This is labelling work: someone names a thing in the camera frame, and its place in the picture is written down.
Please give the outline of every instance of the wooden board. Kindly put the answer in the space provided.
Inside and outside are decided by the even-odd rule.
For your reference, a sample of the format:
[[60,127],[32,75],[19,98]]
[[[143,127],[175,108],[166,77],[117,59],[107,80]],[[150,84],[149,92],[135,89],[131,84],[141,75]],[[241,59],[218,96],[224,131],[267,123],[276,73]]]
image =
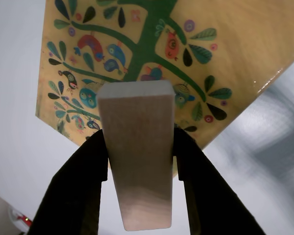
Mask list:
[[47,0],[36,115],[81,145],[103,83],[166,79],[204,147],[292,61],[294,0]]
[[127,231],[171,226],[174,95],[168,81],[110,83],[98,93]]

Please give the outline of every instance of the pink flower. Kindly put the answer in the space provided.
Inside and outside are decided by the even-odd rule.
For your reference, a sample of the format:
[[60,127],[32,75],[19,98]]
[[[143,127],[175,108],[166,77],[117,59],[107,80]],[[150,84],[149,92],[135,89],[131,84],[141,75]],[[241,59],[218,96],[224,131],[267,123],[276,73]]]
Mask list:
[[140,13],[141,12],[139,10],[131,10],[132,22],[140,22],[141,21],[141,18],[139,18]]

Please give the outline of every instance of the light wooden block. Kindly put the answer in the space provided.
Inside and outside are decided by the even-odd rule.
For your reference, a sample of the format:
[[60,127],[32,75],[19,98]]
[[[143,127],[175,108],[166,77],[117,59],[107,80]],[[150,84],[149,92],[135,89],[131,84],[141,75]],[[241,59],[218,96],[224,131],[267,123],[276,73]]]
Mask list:
[[171,226],[174,95],[169,81],[104,84],[98,93],[127,231]]

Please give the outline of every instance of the red bird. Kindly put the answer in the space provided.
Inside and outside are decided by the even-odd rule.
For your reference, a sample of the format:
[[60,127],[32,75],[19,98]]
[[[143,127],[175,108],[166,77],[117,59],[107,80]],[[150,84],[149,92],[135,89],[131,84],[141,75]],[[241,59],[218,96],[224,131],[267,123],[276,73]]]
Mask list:
[[81,39],[77,43],[77,46],[80,49],[85,46],[89,46],[92,49],[95,60],[98,62],[100,62],[104,58],[100,42],[92,35],[84,35],[83,37],[81,37]]

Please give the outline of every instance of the tree illustration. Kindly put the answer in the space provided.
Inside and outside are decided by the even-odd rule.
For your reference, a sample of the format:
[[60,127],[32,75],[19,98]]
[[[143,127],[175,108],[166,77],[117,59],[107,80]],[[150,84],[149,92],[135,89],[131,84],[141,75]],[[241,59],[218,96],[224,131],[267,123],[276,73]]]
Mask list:
[[[103,15],[106,20],[110,20],[115,14],[118,13],[118,24],[120,28],[123,28],[126,25],[125,20],[125,14],[123,11],[123,6],[127,4],[133,4],[136,6],[139,6],[147,11],[147,18],[144,22],[143,30],[140,35],[140,38],[138,40],[138,43],[134,43],[130,38],[127,36],[119,33],[116,30],[106,28],[104,26],[100,26],[97,24],[88,24],[89,21],[94,19],[96,17],[96,10],[94,6],[89,6],[84,14],[84,17],[82,19],[82,16],[79,13],[76,13],[76,8],[78,4],[78,0],[68,0],[67,6],[63,2],[63,0],[55,0],[55,7],[58,9],[58,11],[68,20],[68,21],[62,21],[59,19],[54,20],[54,26],[61,30],[63,28],[69,27],[69,34],[73,35],[75,34],[75,30],[82,30],[82,31],[90,31],[90,32],[100,32],[103,34],[106,34],[108,36],[111,36],[115,38],[117,41],[124,44],[126,47],[128,47],[132,52],[132,58],[130,60],[128,68],[125,68],[124,65],[124,77],[122,79],[123,82],[130,82],[130,81],[136,81],[139,78],[139,74],[143,68],[143,66],[147,63],[156,63],[159,65],[158,68],[154,68],[150,71],[150,76],[146,76],[146,79],[154,78],[154,80],[161,79],[162,72],[160,71],[160,68],[166,68],[167,70],[171,71],[173,74],[175,74],[177,77],[179,77],[183,82],[181,84],[176,84],[173,86],[173,89],[176,93],[175,97],[175,103],[178,108],[183,108],[184,104],[187,101],[193,101],[195,98],[190,95],[190,91],[188,89],[188,86],[192,87],[199,97],[201,98],[201,101],[197,101],[194,105],[194,108],[192,110],[192,113],[190,114],[192,119],[194,121],[200,121],[204,115],[202,111],[202,104],[206,104],[208,109],[211,111],[211,115],[207,115],[204,117],[204,120],[207,123],[210,123],[215,118],[216,120],[224,120],[227,117],[227,114],[222,109],[211,105],[207,103],[206,96],[210,96],[216,99],[223,100],[221,102],[221,105],[226,105],[225,99],[229,99],[232,95],[232,91],[229,88],[221,88],[217,89],[213,92],[210,92],[210,89],[214,85],[215,78],[214,76],[208,76],[205,79],[205,88],[203,89],[193,80],[191,79],[185,72],[183,72],[180,68],[175,66],[173,63],[171,63],[169,60],[159,56],[155,52],[156,44],[160,38],[160,35],[165,31],[166,26],[169,26],[173,29],[173,32],[168,32],[168,42],[166,47],[166,57],[169,59],[176,59],[175,55],[179,50],[184,51],[183,53],[183,63],[186,67],[194,66],[198,63],[200,64],[206,64],[208,63],[212,58],[211,51],[196,46],[193,43],[189,44],[187,42],[187,38],[185,36],[184,31],[190,32],[194,29],[194,22],[191,20],[188,20],[184,24],[184,30],[181,26],[179,26],[171,17],[171,12],[174,9],[174,6],[176,4],[177,0],[97,0],[97,5],[99,7],[103,7]],[[132,13],[133,14],[133,20],[139,20],[138,13]],[[73,16],[75,16],[77,21],[81,21],[82,23],[78,23],[73,20]],[[214,28],[208,28],[200,33],[190,37],[190,40],[193,40],[196,42],[196,40],[204,40],[204,41],[211,41],[214,40],[217,36],[217,31]],[[85,35],[85,41],[89,40],[91,35]],[[120,80],[110,78],[107,76],[100,75],[98,73],[95,73],[94,69],[94,60],[95,61],[101,61],[103,59],[102,55],[102,49],[96,48],[96,41],[93,40],[93,44],[90,46],[92,47],[92,50],[95,51],[93,55],[90,55],[89,53],[82,53],[82,48],[84,47],[83,42],[81,41],[80,46],[76,47],[75,53],[82,56],[87,67],[90,70],[82,70],[79,68],[76,68],[66,62],[66,54],[67,49],[64,42],[59,42],[59,50],[62,55],[60,56],[58,49],[55,45],[58,42],[48,42],[47,46],[49,50],[59,59],[55,60],[50,58],[49,63],[58,66],[63,65],[66,67],[69,71],[78,73],[81,75],[85,75],[88,77],[93,77],[100,79],[105,82],[121,82]],[[217,47],[216,44],[213,44],[211,46],[211,50],[214,50]],[[72,82],[69,82],[69,86],[74,89],[74,79],[73,77],[70,77],[72,79]],[[91,79],[87,79],[88,81],[85,82],[85,84],[91,83]],[[49,93],[48,96],[51,99],[61,99],[64,101],[69,108],[68,109],[63,107],[63,105],[58,105],[59,103],[55,103],[55,105],[60,109],[56,111],[56,116],[58,118],[64,118],[66,121],[70,122],[70,116],[69,114],[80,114],[84,115],[89,118],[100,120],[100,118],[92,113],[86,112],[83,106],[80,104],[77,99],[72,99],[71,102],[69,100],[62,96],[63,93],[63,86],[64,84],[62,82],[59,82],[57,86],[52,82],[49,82],[50,87],[57,93]],[[79,125],[84,125],[83,120],[79,120],[76,118],[76,122],[79,122]],[[188,128],[188,130],[195,131],[196,128]]]

